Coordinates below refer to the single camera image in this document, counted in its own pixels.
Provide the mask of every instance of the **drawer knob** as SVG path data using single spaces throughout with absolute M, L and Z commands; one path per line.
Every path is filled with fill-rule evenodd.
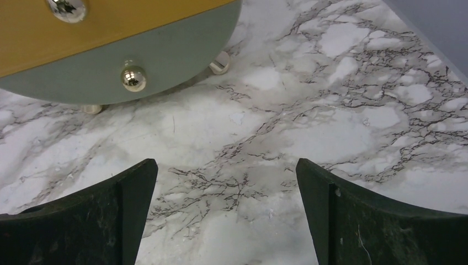
M 139 92 L 146 87 L 146 75 L 143 68 L 139 66 L 127 66 L 120 75 L 122 84 L 131 92 Z
M 82 0 L 47 0 L 47 3 L 54 16 L 67 23 L 78 23 L 88 13 Z

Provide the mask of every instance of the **gray panel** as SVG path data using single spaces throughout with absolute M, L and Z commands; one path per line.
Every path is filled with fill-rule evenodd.
M 46 65 L 0 78 L 0 88 L 27 97 L 72 104 L 112 104 L 174 87 L 205 69 L 236 26 L 242 1 Z M 125 60 L 143 67 L 148 84 L 127 91 L 120 73 Z
M 384 0 L 468 84 L 467 0 Z

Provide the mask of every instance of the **curved green panel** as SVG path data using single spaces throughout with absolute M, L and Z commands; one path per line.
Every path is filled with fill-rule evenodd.
M 0 78 L 0 88 L 26 97 L 71 104 L 113 104 L 147 97 L 196 76 L 222 51 L 242 1 L 26 71 Z M 120 81 L 126 60 L 146 71 L 143 91 Z

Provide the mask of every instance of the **marble table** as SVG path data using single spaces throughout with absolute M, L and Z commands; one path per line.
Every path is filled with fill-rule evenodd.
M 295 177 L 305 157 L 468 214 L 468 89 L 382 1 L 245 0 L 227 51 L 226 75 L 97 116 L 1 91 L 0 212 L 155 158 L 136 264 L 317 264 Z

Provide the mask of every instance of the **drawer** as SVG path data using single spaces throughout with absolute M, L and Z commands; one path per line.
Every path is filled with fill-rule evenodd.
M 0 77 L 53 62 L 211 10 L 233 0 L 68 0 L 85 19 L 57 19 L 47 0 L 2 1 Z
M 241 0 L 236 0 L 128 38 L 0 77 L 0 88 L 52 102 L 99 105 L 125 102 L 164 91 L 208 67 L 231 37 L 241 7 Z M 130 92 L 123 86 L 121 75 L 126 61 L 132 61 L 131 64 L 144 70 L 147 79 L 145 89 Z

